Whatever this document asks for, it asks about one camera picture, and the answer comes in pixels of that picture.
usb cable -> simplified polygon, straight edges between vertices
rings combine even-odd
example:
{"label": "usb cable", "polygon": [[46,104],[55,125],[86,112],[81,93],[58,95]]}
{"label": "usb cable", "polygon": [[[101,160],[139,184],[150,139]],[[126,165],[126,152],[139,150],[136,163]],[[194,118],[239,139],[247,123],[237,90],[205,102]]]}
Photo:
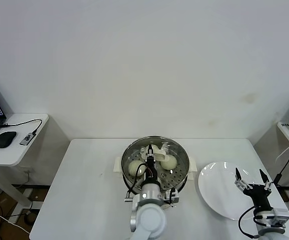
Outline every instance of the usb cable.
{"label": "usb cable", "polygon": [[19,126],[19,125],[22,125],[22,124],[31,123],[31,122],[34,122],[34,121],[40,121],[39,126],[32,132],[32,135],[35,136],[36,133],[37,133],[37,130],[40,128],[41,124],[43,124],[42,119],[32,119],[32,120],[30,120],[30,121],[25,121],[25,122],[21,122],[21,123],[17,123],[17,124],[8,124],[8,123],[5,123],[5,124],[0,125],[0,128],[15,127],[15,126]]}

metal rim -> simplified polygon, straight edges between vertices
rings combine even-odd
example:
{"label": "metal rim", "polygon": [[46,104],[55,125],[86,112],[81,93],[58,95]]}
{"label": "metal rim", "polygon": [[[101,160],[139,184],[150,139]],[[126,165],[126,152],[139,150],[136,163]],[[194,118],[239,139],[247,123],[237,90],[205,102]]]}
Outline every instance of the metal rim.
{"label": "metal rim", "polygon": [[[141,142],[146,141],[146,140],[150,140],[153,139],[154,141],[161,141],[162,143],[166,142],[166,143],[172,143],[173,146],[175,146],[176,148],[178,148],[180,150],[180,154],[182,155],[182,157],[180,158],[182,162],[182,164],[180,165],[180,163],[178,162],[177,168],[182,168],[182,170],[180,169],[179,171],[179,176],[178,178],[176,178],[175,176],[173,176],[174,178],[171,178],[172,182],[168,183],[168,177],[166,176],[166,178],[164,178],[163,173],[161,173],[161,178],[160,179],[162,181],[167,181],[167,183],[164,185],[164,187],[161,185],[161,191],[167,191],[169,189],[176,188],[179,191],[179,188],[183,188],[183,183],[186,183],[186,179],[188,176],[188,172],[189,172],[189,157],[187,155],[187,152],[185,151],[185,149],[176,141],[174,141],[173,139],[167,138],[167,137],[163,137],[163,136],[146,136],[146,137],[142,137],[140,139],[135,140],[134,142],[132,142],[123,152],[122,158],[121,158],[121,169],[122,169],[122,175],[123,175],[123,181],[125,182],[125,184],[127,184],[127,186],[132,186],[134,183],[134,177],[130,176],[126,176],[129,173],[125,171],[124,167],[127,167],[126,162],[128,161],[128,158],[132,157],[132,154],[130,154],[130,151],[132,151],[132,147],[134,147],[137,143],[139,143],[141,145]],[[139,184],[141,183],[141,178],[139,178],[137,180],[136,186],[134,187],[136,190],[140,190]]]}

white wall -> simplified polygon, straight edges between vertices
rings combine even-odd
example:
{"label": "white wall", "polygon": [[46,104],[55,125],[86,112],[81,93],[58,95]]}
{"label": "white wall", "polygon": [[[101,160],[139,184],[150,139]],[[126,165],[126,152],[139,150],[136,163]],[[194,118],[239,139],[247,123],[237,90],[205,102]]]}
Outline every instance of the white wall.
{"label": "white wall", "polygon": [[68,139],[256,143],[289,108],[289,1],[0,0],[0,100]]}

